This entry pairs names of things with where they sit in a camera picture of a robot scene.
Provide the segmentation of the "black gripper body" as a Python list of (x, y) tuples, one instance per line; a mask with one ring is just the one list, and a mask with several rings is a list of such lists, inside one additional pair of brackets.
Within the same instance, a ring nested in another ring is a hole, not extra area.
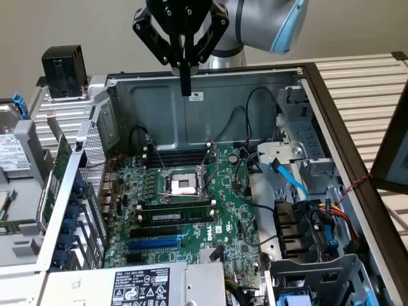
[(195, 34), (210, 11), (213, 1), (146, 1), (150, 13), (168, 35)]

